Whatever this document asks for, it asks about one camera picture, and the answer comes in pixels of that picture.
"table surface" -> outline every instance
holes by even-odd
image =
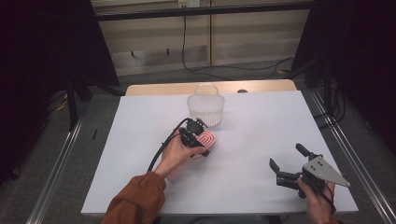
[[[81,213],[102,216],[112,197],[130,178],[146,172],[160,143],[189,115],[187,97],[197,84],[129,88],[127,95],[133,96],[121,98]],[[216,143],[207,158],[190,161],[176,179],[167,180],[166,203],[160,214],[304,212],[305,201],[297,196],[296,190],[277,186],[276,175],[268,164],[272,158],[282,171],[301,171],[307,160],[294,148],[296,143],[301,143],[308,150],[322,154],[338,170],[304,97],[289,80],[212,84],[226,100],[222,122],[209,129],[216,136]],[[240,89],[252,93],[234,94]],[[358,210],[347,188],[338,187],[334,201],[339,212]]]

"hand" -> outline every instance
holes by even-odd
[[[163,158],[154,172],[166,177],[172,170],[184,164],[194,154],[205,152],[204,147],[185,147],[181,143],[180,134],[175,132],[173,139],[163,151]]]
[[[301,178],[297,180],[298,185],[303,190],[306,196],[306,213],[308,214],[311,224],[324,224],[330,222],[332,219],[332,208],[322,196],[314,193],[311,187],[306,184]],[[327,186],[332,192],[329,192],[328,188],[323,188],[323,193],[332,201],[332,195],[334,195],[335,184],[327,182]]]

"gray floor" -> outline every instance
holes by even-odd
[[[238,66],[264,67],[274,62],[242,63]],[[277,69],[290,68],[291,61],[282,63]],[[273,70],[249,71],[232,68],[209,68],[206,73],[217,74],[231,79],[263,79]],[[185,70],[172,70],[161,73],[120,77],[121,90],[131,84],[213,81],[219,80],[208,75],[195,75]],[[299,90],[314,115],[319,114],[309,90],[304,87],[304,79],[295,80]],[[87,116],[83,120],[76,143],[67,160],[66,166],[51,198],[42,223],[99,223],[100,218],[83,216],[80,209],[89,190],[97,163],[106,143],[106,137],[117,111],[120,98],[101,90],[92,89],[93,99],[88,104]],[[83,107],[87,103],[79,102]],[[346,116],[340,123],[351,145],[371,174],[374,181],[386,195],[392,207],[396,206],[396,183],[390,181],[396,176],[396,158],[389,152],[381,137],[368,130],[365,119],[352,103],[347,101]],[[318,125],[324,122],[318,119]],[[35,143],[21,167],[21,177],[9,180],[0,187],[0,223],[26,223],[35,202],[44,187],[53,164],[68,135],[68,111],[52,111],[46,128]],[[323,129],[329,148],[343,171],[346,179],[353,183],[350,191],[360,211],[353,214],[336,215],[345,223],[384,223],[378,214],[366,189],[356,176],[344,152],[334,139],[330,129]],[[308,223],[305,214],[282,216],[284,223]],[[182,220],[165,219],[166,223],[183,223]]]

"forearm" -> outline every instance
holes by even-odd
[[[152,223],[165,197],[164,177],[153,172],[136,176],[113,198],[102,223]]]

